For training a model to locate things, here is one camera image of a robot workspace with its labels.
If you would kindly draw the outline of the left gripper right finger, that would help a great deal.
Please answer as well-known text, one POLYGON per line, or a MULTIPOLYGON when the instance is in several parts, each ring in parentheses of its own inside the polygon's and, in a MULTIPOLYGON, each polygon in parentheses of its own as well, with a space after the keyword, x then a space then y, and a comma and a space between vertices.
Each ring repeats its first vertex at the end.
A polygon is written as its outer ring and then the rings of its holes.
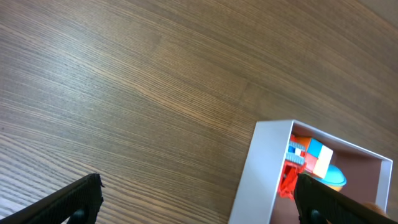
POLYGON ((395 224, 306 174, 298 176, 294 200, 301 224, 395 224))

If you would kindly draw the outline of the orange duck toy blue hat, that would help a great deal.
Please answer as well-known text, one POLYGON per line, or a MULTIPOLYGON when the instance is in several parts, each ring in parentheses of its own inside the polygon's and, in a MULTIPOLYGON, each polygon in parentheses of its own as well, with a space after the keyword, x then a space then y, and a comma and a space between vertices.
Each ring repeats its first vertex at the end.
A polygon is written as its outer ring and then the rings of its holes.
POLYGON ((347 183, 346 177, 342 171, 333 164, 329 165, 324 178, 314 177, 314 179, 337 192, 339 192, 347 183))

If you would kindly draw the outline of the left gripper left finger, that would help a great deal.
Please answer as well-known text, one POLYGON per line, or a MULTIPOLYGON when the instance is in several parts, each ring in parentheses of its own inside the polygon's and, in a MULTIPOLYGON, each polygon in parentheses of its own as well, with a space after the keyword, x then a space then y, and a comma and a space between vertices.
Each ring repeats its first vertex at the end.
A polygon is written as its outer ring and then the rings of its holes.
POLYGON ((97 173, 72 184, 1 220, 2 224, 95 223, 104 202, 97 173))

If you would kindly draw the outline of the multicolour puzzle cube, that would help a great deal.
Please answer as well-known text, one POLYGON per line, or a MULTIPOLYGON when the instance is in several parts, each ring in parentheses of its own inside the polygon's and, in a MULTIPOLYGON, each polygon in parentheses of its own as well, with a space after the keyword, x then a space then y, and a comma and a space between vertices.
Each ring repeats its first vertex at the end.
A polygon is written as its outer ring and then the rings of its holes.
POLYGON ((323 179, 333 156, 333 150, 320 141, 310 137, 296 137, 305 148, 305 171, 323 179))

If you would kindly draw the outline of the red toy truck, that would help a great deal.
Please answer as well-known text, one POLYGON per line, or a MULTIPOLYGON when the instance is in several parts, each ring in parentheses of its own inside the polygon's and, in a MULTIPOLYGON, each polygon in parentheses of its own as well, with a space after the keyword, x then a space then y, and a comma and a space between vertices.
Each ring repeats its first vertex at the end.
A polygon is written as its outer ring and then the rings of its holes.
POLYGON ((280 197, 294 200, 298 175, 304 171, 305 166, 305 146, 298 143, 296 137, 291 134, 277 189, 280 197))

